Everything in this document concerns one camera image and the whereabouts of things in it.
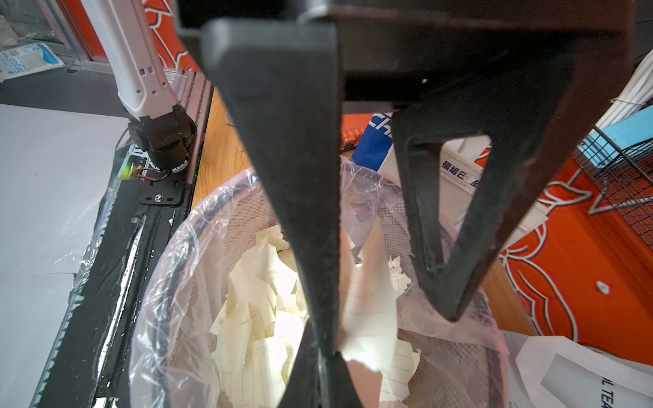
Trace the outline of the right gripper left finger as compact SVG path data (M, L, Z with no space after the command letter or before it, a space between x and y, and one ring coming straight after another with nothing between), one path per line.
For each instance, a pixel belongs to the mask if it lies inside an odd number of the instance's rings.
M309 311L284 407L358 407L338 352L343 82L333 23L216 19L204 70L289 240Z

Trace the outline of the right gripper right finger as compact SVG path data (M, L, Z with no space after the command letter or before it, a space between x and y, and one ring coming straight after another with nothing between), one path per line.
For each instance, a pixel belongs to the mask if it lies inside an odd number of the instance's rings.
M629 79L621 47L529 52L397 112L392 133L418 285L445 319L464 314L494 258ZM444 180L445 142L486 136L491 152L464 191Z

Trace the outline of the blue white paper bag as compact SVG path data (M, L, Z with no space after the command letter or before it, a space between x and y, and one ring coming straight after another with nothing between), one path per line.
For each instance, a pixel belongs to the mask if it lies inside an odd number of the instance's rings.
M351 161L370 168L399 184L400 176L391 134L392 115L372 114ZM480 186L483 167L474 162L473 156L489 147L486 136L454 139L447 142L440 152L440 217L450 231L459 232L464 224L473 196ZM534 231L546 231L549 210L542 203L535 203L518 223L503 250L515 245Z

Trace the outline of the white green paper bag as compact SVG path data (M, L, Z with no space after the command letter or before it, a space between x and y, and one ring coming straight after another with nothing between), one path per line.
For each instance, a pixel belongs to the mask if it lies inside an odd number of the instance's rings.
M507 407L651 407L652 367L565 337L505 331Z

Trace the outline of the white receipt paper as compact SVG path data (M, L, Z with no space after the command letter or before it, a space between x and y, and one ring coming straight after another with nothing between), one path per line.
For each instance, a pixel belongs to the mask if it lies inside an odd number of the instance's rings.
M340 233L338 351L347 361L382 372L392 367L397 341L397 294L380 220L372 223L355 261L354 244Z

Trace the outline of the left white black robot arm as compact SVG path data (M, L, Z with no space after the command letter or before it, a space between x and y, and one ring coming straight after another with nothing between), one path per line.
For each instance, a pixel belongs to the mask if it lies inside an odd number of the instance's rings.
M163 171L188 166L197 125L173 91L159 61L141 1L83 1L129 114L134 143Z

